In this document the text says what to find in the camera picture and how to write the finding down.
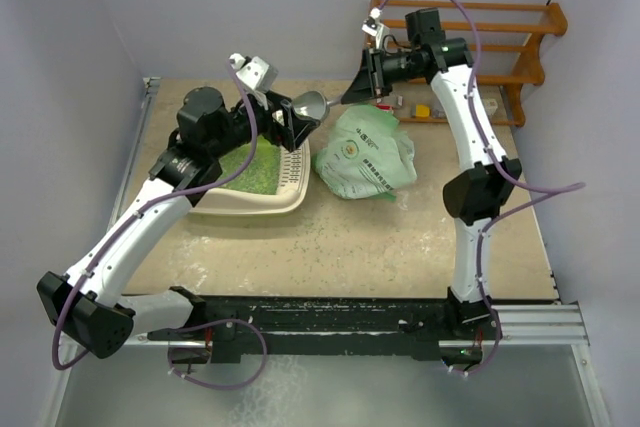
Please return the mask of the silver metal scoop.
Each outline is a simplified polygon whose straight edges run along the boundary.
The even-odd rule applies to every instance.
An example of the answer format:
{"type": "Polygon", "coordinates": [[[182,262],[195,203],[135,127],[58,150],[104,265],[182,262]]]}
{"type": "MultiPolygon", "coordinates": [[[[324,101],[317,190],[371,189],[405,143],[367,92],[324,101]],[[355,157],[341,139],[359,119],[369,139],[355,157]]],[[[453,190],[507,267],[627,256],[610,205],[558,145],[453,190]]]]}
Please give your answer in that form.
{"type": "Polygon", "coordinates": [[[292,100],[292,109],[298,118],[323,122],[330,110],[341,104],[341,98],[328,99],[319,91],[305,92],[292,100]]]}

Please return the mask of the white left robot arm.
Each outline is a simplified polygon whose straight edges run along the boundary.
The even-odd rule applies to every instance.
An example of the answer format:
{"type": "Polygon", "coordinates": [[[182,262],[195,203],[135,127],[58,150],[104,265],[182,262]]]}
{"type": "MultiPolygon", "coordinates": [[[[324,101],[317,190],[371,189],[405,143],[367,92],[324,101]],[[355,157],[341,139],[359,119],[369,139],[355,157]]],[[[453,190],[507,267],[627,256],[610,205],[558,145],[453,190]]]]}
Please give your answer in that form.
{"type": "Polygon", "coordinates": [[[297,150],[328,115],[312,91],[290,99],[276,92],[246,94],[227,108],[221,92],[199,87],[178,110],[177,127],[125,213],[88,254],[63,275],[46,273],[37,292],[54,335],[67,335],[95,357],[113,355],[138,334],[173,329],[202,334],[205,303],[182,287],[127,297],[123,290],[151,250],[205,193],[231,180],[220,160],[259,137],[297,150]]]}

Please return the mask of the green cat litter bag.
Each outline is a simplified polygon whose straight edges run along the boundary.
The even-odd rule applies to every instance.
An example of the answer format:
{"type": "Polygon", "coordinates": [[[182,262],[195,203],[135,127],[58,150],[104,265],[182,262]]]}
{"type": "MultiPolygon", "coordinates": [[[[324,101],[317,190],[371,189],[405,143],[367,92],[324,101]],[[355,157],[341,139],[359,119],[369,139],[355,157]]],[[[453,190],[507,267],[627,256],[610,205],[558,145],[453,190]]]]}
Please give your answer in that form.
{"type": "Polygon", "coordinates": [[[391,198],[417,180],[415,147],[399,120],[373,105],[352,105],[337,119],[312,167],[336,196],[391,198]]]}

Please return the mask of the black white bag sealing strip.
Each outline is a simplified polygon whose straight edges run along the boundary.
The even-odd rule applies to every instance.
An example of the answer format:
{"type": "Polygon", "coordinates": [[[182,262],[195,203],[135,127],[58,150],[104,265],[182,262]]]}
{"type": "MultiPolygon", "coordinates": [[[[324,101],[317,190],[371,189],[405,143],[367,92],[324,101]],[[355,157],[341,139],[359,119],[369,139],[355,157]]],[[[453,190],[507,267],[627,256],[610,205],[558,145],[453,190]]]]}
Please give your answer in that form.
{"type": "Polygon", "coordinates": [[[472,186],[473,189],[477,187],[480,178],[481,178],[481,174],[478,169],[474,168],[469,171],[470,185],[472,186]]]}

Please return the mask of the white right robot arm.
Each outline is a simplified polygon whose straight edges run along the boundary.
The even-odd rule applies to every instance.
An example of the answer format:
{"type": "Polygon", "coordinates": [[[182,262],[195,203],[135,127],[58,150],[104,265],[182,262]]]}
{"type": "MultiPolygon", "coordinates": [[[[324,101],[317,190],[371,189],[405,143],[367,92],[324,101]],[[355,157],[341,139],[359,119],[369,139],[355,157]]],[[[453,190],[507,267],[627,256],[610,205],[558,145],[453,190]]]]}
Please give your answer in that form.
{"type": "Polygon", "coordinates": [[[447,38],[435,8],[406,15],[410,47],[390,53],[382,11],[371,9],[362,29],[373,45],[362,51],[359,71],[341,96],[341,103],[355,104],[381,98],[395,84],[423,78],[444,108],[453,134],[459,174],[443,187],[443,202],[454,220],[456,254],[452,285],[448,288],[446,330],[467,338],[491,312],[485,304],[488,282],[482,267],[487,258],[488,227],[520,177],[519,160],[508,157],[496,139],[472,71],[474,60],[466,41],[447,38]]]}

